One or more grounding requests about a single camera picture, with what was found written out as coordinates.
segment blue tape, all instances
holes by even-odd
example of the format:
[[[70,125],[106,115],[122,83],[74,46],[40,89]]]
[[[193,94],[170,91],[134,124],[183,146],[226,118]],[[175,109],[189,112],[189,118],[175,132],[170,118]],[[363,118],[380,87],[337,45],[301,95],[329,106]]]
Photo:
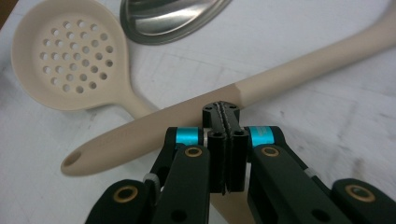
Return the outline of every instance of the blue tape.
[[[268,126],[249,126],[250,138],[253,147],[261,144],[273,144],[275,142],[272,130]]]
[[[197,127],[177,128],[176,143],[181,143],[186,146],[198,145],[198,128]]]

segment utensil handle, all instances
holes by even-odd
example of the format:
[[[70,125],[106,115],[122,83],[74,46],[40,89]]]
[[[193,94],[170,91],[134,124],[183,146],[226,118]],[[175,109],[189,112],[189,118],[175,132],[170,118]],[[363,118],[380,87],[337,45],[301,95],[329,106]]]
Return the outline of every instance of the utensil handle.
[[[160,148],[168,127],[200,125],[201,110],[206,104],[227,101],[243,108],[395,44],[396,3],[393,1],[381,20],[357,35],[92,139],[64,160],[62,172],[91,175],[121,165]]]

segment slotted spoon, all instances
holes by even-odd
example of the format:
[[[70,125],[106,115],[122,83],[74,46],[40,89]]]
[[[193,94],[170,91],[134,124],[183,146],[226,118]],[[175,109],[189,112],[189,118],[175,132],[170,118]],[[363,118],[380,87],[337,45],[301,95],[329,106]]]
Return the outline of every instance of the slotted spoon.
[[[42,105],[79,110],[123,106],[135,119],[151,109],[133,92],[125,35],[94,0],[47,0],[19,24],[11,51],[15,75]]]

